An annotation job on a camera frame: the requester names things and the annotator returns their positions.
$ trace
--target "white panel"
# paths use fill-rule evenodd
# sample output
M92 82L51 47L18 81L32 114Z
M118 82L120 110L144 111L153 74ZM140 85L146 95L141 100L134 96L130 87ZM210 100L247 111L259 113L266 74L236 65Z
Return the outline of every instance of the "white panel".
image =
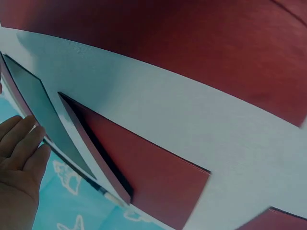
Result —
M301 129L199 82L76 42L2 29L0 50L43 81L71 136L57 91L212 171L185 229L232 230L269 206L307 218Z

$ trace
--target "blue patterned cloth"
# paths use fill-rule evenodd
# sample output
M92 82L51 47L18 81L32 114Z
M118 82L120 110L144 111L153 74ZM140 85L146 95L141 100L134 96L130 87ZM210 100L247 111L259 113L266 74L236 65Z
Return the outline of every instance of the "blue patterned cloth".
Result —
M16 111L0 97L0 122ZM40 188L33 230L162 230L133 211L103 197L81 176L51 153Z

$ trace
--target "finger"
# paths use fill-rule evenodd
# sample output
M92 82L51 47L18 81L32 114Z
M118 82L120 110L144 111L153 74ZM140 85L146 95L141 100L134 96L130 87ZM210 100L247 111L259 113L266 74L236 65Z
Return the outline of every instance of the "finger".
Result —
M42 182L50 151L48 145L40 146L24 165L23 171L29 172L38 185Z
M11 170L21 170L28 158L37 150L45 134L45 129L41 126L33 129L16 145L11 157L7 159L7 168Z
M21 119L21 116L13 116L0 124L0 141Z
M10 157L15 146L24 139L35 124L33 116L20 120L1 140L0 153L2 157Z

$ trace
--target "dark red surface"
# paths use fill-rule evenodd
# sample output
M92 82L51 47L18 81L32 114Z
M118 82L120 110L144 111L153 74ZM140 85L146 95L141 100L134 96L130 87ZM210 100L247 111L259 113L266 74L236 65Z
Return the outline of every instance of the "dark red surface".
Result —
M278 1L307 17L302 1ZM1 0L0 20L171 70L296 126L307 114L307 30L270 0Z
M131 202L131 196L129 193L125 190L123 185L120 183L118 178L114 175L111 168L107 165L105 160L100 156L97 148L94 146L92 141L90 140L90 137L87 135L86 131L84 130L83 126L81 125L77 115L74 113L74 111L71 109L70 105L66 102L69 98L65 96L64 94L60 95L60 98L62 100L62 103L69 114L74 126L76 127L79 135L81 136L83 142L86 144L87 148L89 149L91 155L97 162L98 166L103 169L103 173L105 174L106 178L110 181L114 189L117 191L120 198L122 198L127 204L130 204Z
M307 26L307 1L306 0L271 0L280 7L285 7L298 20Z
M174 229L182 229L210 173L78 103L68 103L74 104L75 114L89 125L132 186L131 203Z
M306 230L307 220L269 208L237 230Z

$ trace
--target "gray panel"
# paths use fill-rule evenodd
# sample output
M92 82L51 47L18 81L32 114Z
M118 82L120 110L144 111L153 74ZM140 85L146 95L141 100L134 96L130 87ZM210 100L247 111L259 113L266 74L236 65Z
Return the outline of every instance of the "gray panel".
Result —
M47 96L41 80L24 70L9 57L4 56L4 61L24 100L40 125L46 129L46 133L51 140L74 163L92 177L95 177L67 134L58 114Z

